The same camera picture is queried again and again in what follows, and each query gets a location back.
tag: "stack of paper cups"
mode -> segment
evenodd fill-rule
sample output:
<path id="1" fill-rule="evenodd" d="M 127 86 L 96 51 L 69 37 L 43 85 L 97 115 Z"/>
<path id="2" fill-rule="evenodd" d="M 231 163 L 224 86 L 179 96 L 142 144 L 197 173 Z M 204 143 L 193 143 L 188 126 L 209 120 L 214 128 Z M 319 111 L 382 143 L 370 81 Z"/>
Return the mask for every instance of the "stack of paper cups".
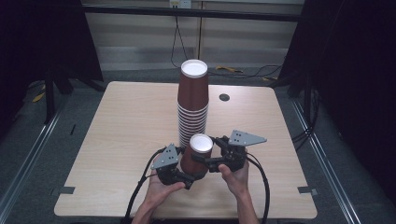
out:
<path id="1" fill-rule="evenodd" d="M 196 133 L 205 133 L 209 106 L 209 78 L 206 63 L 188 60 L 181 65 L 177 93 L 179 141 L 186 147 Z"/>

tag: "wall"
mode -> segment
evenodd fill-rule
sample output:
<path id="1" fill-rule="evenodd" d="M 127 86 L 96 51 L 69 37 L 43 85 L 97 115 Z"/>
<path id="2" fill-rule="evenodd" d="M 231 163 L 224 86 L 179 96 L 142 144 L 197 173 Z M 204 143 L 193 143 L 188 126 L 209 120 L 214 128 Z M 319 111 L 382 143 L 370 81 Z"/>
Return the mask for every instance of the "wall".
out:
<path id="1" fill-rule="evenodd" d="M 163 0 L 83 0 L 82 3 L 169 7 L 169 2 Z M 300 14 L 302 4 L 302 1 L 290 0 L 244 3 L 236 0 L 193 1 L 192 8 Z M 177 25 L 174 17 L 93 13 L 87 13 L 86 17 L 103 70 L 174 67 L 171 63 Z M 200 58 L 209 66 L 221 64 L 250 67 L 281 64 L 296 26 L 295 22 L 279 21 L 199 18 L 178 18 L 177 21 L 188 58 Z M 176 65 L 185 61 L 178 36 L 173 61 Z"/>

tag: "dark floor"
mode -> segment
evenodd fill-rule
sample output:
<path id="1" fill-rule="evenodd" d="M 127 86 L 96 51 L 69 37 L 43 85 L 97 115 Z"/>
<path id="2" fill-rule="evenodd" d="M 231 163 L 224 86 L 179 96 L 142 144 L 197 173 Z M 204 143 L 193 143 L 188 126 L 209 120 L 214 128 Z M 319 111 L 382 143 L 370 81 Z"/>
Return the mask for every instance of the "dark floor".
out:
<path id="1" fill-rule="evenodd" d="M 255 73 L 254 69 L 245 70 L 246 73 Z M 103 85 L 112 80 L 178 82 L 178 71 L 176 69 L 115 71 L 105 72 L 104 78 L 106 82 Z M 94 91 L 85 84 L 76 80 L 72 80 L 72 82 L 75 87 L 72 94 L 56 94 L 58 104 L 64 99 L 64 110 L 60 114 L 59 120 L 46 141 L 41 154 L 38 155 L 32 172 L 28 174 L 27 180 L 23 183 L 23 189 L 16 198 L 9 214 L 7 214 L 4 223 L 120 223 L 119 218 L 56 217 L 53 213 L 57 196 L 51 195 L 51 191 L 64 185 L 103 96 L 102 92 Z M 266 86 L 269 82 L 264 81 L 261 77 L 245 79 L 211 77 L 210 83 Z M 43 129 L 43 121 L 46 116 L 45 99 L 38 103 L 32 103 L 32 99 L 40 88 L 41 86 L 37 86 L 27 92 L 24 107 L 8 134 L 0 143 L 0 195 L 4 196 L 9 193 L 10 184 Z M 297 119 L 291 99 L 287 95 L 287 89 L 288 87 L 276 88 L 276 96 L 288 125 L 290 136 L 293 137 L 301 133 L 303 127 Z M 361 223 L 396 223 L 394 205 L 356 160 L 347 144 L 340 139 L 332 119 L 323 106 L 319 108 L 315 133 L 323 145 L 327 157 L 332 163 L 332 167 L 342 183 L 346 195 L 352 202 Z M 270 219 L 267 223 L 288 223 L 292 221 L 301 223 L 348 223 L 308 141 L 298 150 L 298 156 L 309 187 L 318 192 L 318 195 L 313 196 L 318 209 L 318 216 L 312 220 Z M 190 224 L 236 223 L 230 220 L 222 222 L 218 220 L 160 220 L 157 222 L 162 224 L 186 222 Z"/>

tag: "table top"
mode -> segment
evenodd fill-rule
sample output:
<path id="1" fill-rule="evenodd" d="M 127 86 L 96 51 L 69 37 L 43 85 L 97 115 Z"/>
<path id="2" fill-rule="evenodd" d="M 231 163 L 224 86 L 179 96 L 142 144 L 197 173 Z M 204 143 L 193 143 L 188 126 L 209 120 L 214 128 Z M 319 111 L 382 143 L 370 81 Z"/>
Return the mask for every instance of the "table top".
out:
<path id="1" fill-rule="evenodd" d="M 58 216 L 123 217 L 151 155 L 178 146 L 177 84 L 111 82 L 93 118 L 64 184 Z M 219 96 L 226 93 L 230 100 Z M 258 158 L 271 190 L 269 218 L 314 218 L 317 209 L 306 187 L 301 164 L 274 91 L 264 87 L 209 85 L 206 134 L 230 136 L 239 130 L 267 138 L 247 147 Z M 212 157 L 220 155 L 214 146 Z M 131 215 L 143 202 L 148 181 L 138 193 Z M 249 190 L 262 217 L 265 190 L 259 170 L 249 167 Z M 237 218 L 236 201 L 220 173 L 208 173 L 190 190 L 177 191 L 154 213 L 158 218 Z"/>

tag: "human hand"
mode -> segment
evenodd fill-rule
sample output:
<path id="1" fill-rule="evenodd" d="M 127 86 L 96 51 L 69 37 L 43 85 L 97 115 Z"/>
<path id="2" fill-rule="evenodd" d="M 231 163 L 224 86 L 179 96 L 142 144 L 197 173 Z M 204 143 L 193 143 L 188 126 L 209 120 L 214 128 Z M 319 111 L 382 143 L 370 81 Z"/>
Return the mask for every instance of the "human hand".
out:
<path id="1" fill-rule="evenodd" d="M 183 182 L 177 182 L 168 186 L 164 185 L 160 178 L 158 178 L 157 171 L 152 170 L 148 183 L 148 191 L 143 203 L 155 209 L 160 206 L 171 193 L 184 188 L 185 184 Z"/>
<path id="2" fill-rule="evenodd" d="M 244 167 L 232 172 L 227 165 L 219 165 L 221 176 L 227 183 L 228 189 L 236 197 L 241 197 L 248 192 L 248 161 Z"/>

